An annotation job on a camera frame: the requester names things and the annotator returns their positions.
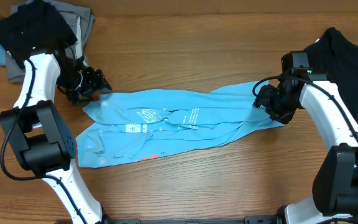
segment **folded shirt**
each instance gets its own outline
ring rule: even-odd
[[[79,165],[98,168],[218,147],[256,130],[282,126],[263,108],[252,107],[255,84],[224,86],[211,93],[101,95],[84,107],[95,123],[76,139]]]

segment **wooden table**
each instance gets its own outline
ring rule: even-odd
[[[358,45],[358,13],[98,17],[86,55],[114,91],[208,92],[279,74],[282,55],[304,49],[331,26]],[[20,90],[0,67],[0,112],[12,108]],[[55,102],[74,136],[93,123],[58,91]],[[3,138],[0,128],[0,145]],[[298,110],[285,127],[224,147],[80,172],[113,218],[240,218],[273,214],[310,195],[325,155],[312,120]],[[6,164],[14,174],[32,175],[10,147]],[[68,213],[47,184],[15,182],[0,168],[0,223],[64,219]]]

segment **white arm segment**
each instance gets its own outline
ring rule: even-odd
[[[343,103],[337,85],[329,81],[315,81],[313,83],[334,95],[351,121],[353,128],[358,132],[358,124]],[[304,85],[299,101],[316,124],[327,152],[331,146],[338,146],[340,143],[347,143],[354,147],[358,146],[342,114],[328,96],[311,85]]]
[[[62,180],[63,185],[69,191],[75,205],[80,210],[88,224],[94,224],[102,220],[102,208],[100,203],[93,198],[84,180],[78,172],[75,159],[70,162],[70,169],[63,169],[48,172],[46,175],[52,175]],[[60,200],[68,210],[73,224],[83,224],[81,218],[76,214],[73,205],[70,203],[63,189],[52,179],[42,179],[48,183],[59,196]]]
[[[358,132],[358,124],[343,103],[335,83],[329,81],[315,81],[314,84],[334,95],[335,99],[342,106],[347,117]],[[311,85],[304,85],[299,99],[302,107],[309,112],[311,118],[324,141],[327,152],[331,146],[338,146],[340,143],[347,143],[350,146],[358,146],[352,136],[342,114],[336,105],[324,93]],[[318,211],[313,202],[313,196],[303,199],[298,203],[291,204],[285,208],[285,219],[287,224],[316,224],[332,218],[347,218],[349,214],[337,214],[332,217],[325,217]]]
[[[27,106],[36,105],[41,100],[55,100],[55,88],[56,81],[60,75],[60,67],[57,63],[55,56],[52,54],[37,54],[30,57],[30,60],[36,68],[34,87],[31,93],[31,99]],[[30,82],[32,79],[32,67],[31,64],[26,60],[24,61],[25,75],[23,81],[22,91],[19,99],[14,104],[15,107],[21,108],[27,92],[30,88]]]

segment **black fabric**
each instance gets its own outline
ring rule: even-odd
[[[327,71],[339,94],[358,123],[358,46],[350,43],[334,27],[305,49],[313,68]]]
[[[0,43],[21,69],[33,47],[59,41],[73,45],[77,38],[55,7],[41,0],[21,5],[17,12],[0,20]]]

